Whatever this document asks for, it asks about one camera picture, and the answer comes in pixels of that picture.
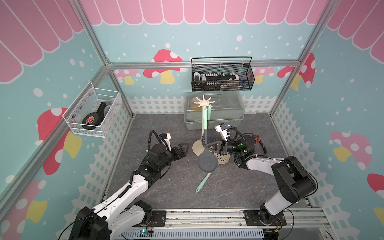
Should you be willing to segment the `cream skimmer green handle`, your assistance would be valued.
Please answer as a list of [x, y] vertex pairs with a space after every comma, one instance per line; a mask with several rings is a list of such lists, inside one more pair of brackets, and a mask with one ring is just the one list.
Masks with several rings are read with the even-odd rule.
[[[219, 155], [217, 153], [214, 153], [214, 155], [218, 158], [218, 164], [219, 165], [223, 165], [223, 164], [226, 164], [229, 159], [230, 159], [230, 155], [229, 154], [226, 154], [226, 155]], [[207, 182], [207, 180], [209, 179], [211, 173], [208, 173], [205, 178], [201, 181], [201, 183], [198, 185], [198, 187], [196, 188], [196, 193], [199, 193], [200, 190], [203, 188], [203, 186], [205, 185], [205, 183]]]

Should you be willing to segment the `cream utensil rack stand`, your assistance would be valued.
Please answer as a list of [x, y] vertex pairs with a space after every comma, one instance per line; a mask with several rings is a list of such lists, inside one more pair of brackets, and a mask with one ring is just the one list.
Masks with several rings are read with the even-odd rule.
[[209, 122], [211, 119], [211, 112], [212, 112], [212, 103], [215, 101], [211, 101], [212, 97], [209, 97], [206, 99], [205, 95], [203, 95], [202, 99], [199, 99], [196, 97], [197, 101], [194, 102], [195, 104], [198, 104], [198, 107], [202, 107], [202, 126], [201, 126], [201, 137], [199, 140], [195, 141], [193, 143], [193, 153], [196, 156], [201, 155], [204, 152], [204, 146], [202, 144], [202, 140], [205, 139], [204, 135], [205, 132], [208, 129]]

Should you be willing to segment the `grey skimmer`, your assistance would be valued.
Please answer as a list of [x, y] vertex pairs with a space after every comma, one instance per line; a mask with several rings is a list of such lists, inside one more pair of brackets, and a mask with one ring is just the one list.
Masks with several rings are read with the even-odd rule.
[[202, 144], [212, 142], [216, 139], [216, 135], [213, 130], [210, 129], [212, 105], [203, 106], [202, 110]]
[[203, 145], [203, 152], [198, 157], [198, 166], [199, 168], [206, 173], [212, 173], [214, 172], [218, 165], [219, 161], [218, 158], [210, 151], [209, 147], [209, 141], [208, 141], [208, 124], [209, 124], [209, 116], [211, 113], [212, 106], [203, 106], [203, 130], [204, 133], [202, 135], [202, 145]]

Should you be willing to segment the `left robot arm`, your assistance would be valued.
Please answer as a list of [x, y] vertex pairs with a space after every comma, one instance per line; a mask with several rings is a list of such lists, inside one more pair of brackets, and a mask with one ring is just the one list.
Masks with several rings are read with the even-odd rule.
[[129, 181], [111, 197], [93, 208], [82, 208], [69, 224], [70, 240], [112, 240], [127, 228], [152, 224], [152, 207], [143, 201], [133, 201], [147, 191], [169, 171], [172, 162], [187, 156], [189, 144], [171, 147], [170, 134], [148, 137], [147, 153]]

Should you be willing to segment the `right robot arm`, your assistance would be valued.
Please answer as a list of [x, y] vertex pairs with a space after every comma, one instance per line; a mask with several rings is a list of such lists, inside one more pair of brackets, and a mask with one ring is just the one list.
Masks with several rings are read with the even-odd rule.
[[221, 139], [210, 142], [208, 131], [202, 134], [204, 152], [198, 160], [202, 171], [212, 173], [217, 168], [217, 155], [233, 155], [238, 168], [266, 173], [274, 176], [276, 180], [278, 191], [261, 204], [259, 210], [250, 214], [244, 213], [246, 220], [256, 225], [280, 225], [284, 210], [318, 190], [318, 181], [296, 157], [268, 157], [264, 145], [263, 154], [260, 155], [255, 152], [256, 144], [262, 143], [259, 136], [252, 133], [243, 134], [237, 128], [225, 124], [217, 125], [215, 130]]

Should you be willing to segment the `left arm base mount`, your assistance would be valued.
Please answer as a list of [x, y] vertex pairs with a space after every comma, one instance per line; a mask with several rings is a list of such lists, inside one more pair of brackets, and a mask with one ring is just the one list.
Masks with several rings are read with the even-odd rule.
[[133, 225], [133, 227], [164, 227], [166, 222], [166, 211], [151, 211], [151, 215], [145, 214], [141, 223]]

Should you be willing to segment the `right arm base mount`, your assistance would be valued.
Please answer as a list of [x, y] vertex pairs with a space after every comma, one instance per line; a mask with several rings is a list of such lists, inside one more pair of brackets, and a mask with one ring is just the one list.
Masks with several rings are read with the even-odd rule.
[[244, 210], [243, 219], [248, 227], [250, 226], [267, 226], [267, 227], [283, 227], [287, 225], [283, 212], [277, 215], [270, 215], [267, 210]]

